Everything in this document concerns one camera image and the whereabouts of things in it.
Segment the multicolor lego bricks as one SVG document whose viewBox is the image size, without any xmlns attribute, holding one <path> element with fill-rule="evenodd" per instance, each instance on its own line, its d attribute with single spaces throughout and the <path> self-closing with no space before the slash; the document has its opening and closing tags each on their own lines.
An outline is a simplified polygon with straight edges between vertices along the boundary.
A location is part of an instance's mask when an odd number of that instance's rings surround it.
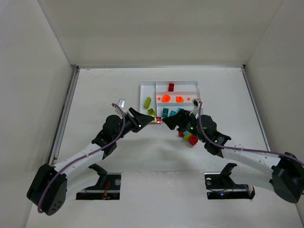
<svg viewBox="0 0 304 228">
<path fill-rule="evenodd" d="M 184 139 L 184 141 L 188 141 L 189 138 L 192 136 L 192 134 L 188 131 L 179 131 L 178 136 L 182 137 Z"/>
</svg>

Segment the orange ring lego piece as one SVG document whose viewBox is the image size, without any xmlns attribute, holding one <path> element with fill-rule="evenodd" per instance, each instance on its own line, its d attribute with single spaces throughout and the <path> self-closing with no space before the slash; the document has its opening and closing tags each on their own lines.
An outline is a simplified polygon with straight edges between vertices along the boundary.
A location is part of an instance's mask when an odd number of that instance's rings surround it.
<svg viewBox="0 0 304 228">
<path fill-rule="evenodd" d="M 171 96 L 170 95 L 164 95 L 162 97 L 162 102 L 163 103 L 168 103 L 171 100 Z"/>
</svg>

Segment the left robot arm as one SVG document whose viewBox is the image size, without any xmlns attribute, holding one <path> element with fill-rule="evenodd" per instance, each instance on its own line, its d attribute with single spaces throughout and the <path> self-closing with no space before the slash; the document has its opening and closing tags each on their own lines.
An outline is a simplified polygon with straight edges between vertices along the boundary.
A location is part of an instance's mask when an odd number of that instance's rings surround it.
<svg viewBox="0 0 304 228">
<path fill-rule="evenodd" d="M 137 133 L 154 120 L 151 115 L 141 114 L 129 108 L 106 118 L 102 130 L 82 151 L 60 163 L 39 167 L 27 192 L 27 198 L 37 206 L 38 213 L 55 214 L 70 193 L 71 182 L 86 169 L 108 157 L 117 147 L 117 141 L 127 133 Z"/>
</svg>

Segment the long lime green lego brick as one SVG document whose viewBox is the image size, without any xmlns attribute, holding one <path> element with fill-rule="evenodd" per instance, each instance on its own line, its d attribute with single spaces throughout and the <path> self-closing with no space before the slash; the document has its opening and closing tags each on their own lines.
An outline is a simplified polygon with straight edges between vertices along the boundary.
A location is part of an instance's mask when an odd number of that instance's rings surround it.
<svg viewBox="0 0 304 228">
<path fill-rule="evenodd" d="M 148 109 L 150 104 L 151 104 L 152 99 L 150 97 L 147 97 L 145 102 L 144 102 L 144 108 Z"/>
</svg>

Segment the teal square lego brick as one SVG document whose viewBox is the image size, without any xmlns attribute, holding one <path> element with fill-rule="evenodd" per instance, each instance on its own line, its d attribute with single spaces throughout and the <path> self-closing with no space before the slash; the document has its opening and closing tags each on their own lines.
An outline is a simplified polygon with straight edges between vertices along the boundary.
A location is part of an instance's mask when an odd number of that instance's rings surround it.
<svg viewBox="0 0 304 228">
<path fill-rule="evenodd" d="M 177 113 L 176 111 L 173 111 L 173 110 L 172 110 L 172 111 L 170 112 L 170 116 L 174 116 L 176 113 Z"/>
</svg>

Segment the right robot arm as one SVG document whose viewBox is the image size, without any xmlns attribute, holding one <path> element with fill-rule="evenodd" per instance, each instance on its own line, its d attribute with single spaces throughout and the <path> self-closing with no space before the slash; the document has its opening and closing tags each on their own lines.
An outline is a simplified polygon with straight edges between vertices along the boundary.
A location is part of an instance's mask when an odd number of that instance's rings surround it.
<svg viewBox="0 0 304 228">
<path fill-rule="evenodd" d="M 304 167 L 293 154 L 247 152 L 243 145 L 220 133 L 208 115 L 196 117 L 182 109 L 174 116 L 163 118 L 163 122 L 171 130 L 188 131 L 204 144 L 207 152 L 231 161 L 221 172 L 205 175 L 208 193 L 220 197 L 234 189 L 246 189 L 252 199 L 254 187 L 260 187 L 287 202 L 299 201 L 304 191 Z"/>
</svg>

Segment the orange curved lego piece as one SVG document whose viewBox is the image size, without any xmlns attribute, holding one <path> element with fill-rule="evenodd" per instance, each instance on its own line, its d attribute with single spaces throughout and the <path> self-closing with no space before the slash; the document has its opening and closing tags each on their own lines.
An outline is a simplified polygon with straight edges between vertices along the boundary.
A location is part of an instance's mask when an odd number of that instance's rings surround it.
<svg viewBox="0 0 304 228">
<path fill-rule="evenodd" d="M 184 98 L 182 96 L 176 96 L 176 102 L 177 103 L 183 103 L 184 102 Z"/>
</svg>

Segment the red lego plate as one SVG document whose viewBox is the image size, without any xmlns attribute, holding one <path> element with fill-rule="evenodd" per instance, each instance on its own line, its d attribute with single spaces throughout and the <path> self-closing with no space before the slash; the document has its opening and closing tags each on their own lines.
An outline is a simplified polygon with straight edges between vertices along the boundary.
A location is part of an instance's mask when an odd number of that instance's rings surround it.
<svg viewBox="0 0 304 228">
<path fill-rule="evenodd" d="M 159 123 L 158 123 L 158 124 L 162 124 L 162 117 L 157 116 L 157 117 L 155 117 L 155 118 L 157 118 L 157 119 L 158 119 L 158 121 L 159 121 Z"/>
</svg>

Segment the red sloped lego brick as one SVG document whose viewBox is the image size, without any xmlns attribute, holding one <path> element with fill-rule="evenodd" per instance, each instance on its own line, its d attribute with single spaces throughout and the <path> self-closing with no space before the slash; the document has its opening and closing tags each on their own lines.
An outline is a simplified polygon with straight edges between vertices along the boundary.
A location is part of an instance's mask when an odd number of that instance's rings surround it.
<svg viewBox="0 0 304 228">
<path fill-rule="evenodd" d="M 188 139 L 188 142 L 190 143 L 190 145 L 194 146 L 197 144 L 198 138 L 196 138 L 194 135 L 191 135 Z"/>
</svg>

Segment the lime curved lego brick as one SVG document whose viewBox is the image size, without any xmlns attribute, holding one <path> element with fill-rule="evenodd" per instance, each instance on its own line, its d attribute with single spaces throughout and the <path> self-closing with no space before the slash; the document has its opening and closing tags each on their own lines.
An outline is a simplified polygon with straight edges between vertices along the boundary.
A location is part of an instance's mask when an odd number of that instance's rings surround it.
<svg viewBox="0 0 304 228">
<path fill-rule="evenodd" d="M 155 111 L 152 108 L 148 109 L 148 114 L 151 115 L 151 116 L 156 117 L 156 113 L 155 113 Z"/>
</svg>

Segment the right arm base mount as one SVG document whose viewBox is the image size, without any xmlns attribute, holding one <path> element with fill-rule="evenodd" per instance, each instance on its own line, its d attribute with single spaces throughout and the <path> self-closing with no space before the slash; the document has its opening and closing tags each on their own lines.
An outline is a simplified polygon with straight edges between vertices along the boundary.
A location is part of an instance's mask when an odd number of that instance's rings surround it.
<svg viewBox="0 0 304 228">
<path fill-rule="evenodd" d="M 231 179 L 235 163 L 228 163 L 221 172 L 204 173 L 206 194 L 209 200 L 252 200 L 255 196 L 253 186 L 236 184 Z"/>
</svg>

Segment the teal curved lego brick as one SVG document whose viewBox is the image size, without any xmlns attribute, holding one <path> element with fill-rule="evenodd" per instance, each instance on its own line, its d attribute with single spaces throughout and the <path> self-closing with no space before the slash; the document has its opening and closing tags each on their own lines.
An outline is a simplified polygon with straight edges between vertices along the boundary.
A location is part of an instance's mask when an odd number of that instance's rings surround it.
<svg viewBox="0 0 304 228">
<path fill-rule="evenodd" d="M 168 108 L 163 108 L 163 110 L 162 110 L 162 117 L 163 117 L 163 118 L 168 117 L 168 112 L 169 112 L 169 109 L 168 109 Z"/>
</svg>

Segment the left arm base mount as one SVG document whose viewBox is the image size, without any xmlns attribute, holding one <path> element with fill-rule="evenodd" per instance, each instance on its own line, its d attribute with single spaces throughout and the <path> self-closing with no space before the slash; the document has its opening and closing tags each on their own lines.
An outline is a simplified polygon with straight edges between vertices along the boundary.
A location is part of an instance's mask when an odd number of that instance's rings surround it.
<svg viewBox="0 0 304 228">
<path fill-rule="evenodd" d="M 76 200 L 119 200 L 121 173 L 108 173 L 97 164 L 89 168 L 98 175 L 94 185 L 90 185 L 76 194 Z"/>
</svg>

